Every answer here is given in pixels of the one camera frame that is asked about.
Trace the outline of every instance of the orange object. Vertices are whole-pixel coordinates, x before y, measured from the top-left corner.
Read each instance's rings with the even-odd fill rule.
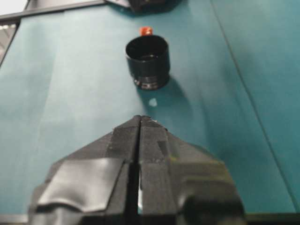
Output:
[[[141,27],[140,34],[141,36],[152,35],[153,29],[151,27]]]

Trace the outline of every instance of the small orange cap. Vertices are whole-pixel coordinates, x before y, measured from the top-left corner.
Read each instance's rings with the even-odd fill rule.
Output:
[[[141,36],[152,35],[153,29],[151,27],[141,27],[140,34]]]

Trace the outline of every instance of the black cylindrical cup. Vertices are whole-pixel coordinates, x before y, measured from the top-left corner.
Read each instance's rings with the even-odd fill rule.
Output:
[[[127,44],[125,51],[130,74],[138,87],[155,90],[168,82],[169,47],[162,37],[137,37]]]

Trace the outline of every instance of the black taped object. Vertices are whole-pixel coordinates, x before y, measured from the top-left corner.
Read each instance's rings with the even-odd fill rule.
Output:
[[[53,164],[33,193],[28,225],[98,224],[246,222],[222,161],[135,116]]]
[[[169,80],[168,43],[160,36],[141,36],[126,46],[126,58],[134,83],[144,90],[156,90]]]

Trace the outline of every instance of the white speck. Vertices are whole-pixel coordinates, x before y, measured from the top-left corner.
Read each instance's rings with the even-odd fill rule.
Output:
[[[156,107],[158,105],[158,102],[156,101],[156,98],[152,98],[149,100],[149,105],[152,107]]]

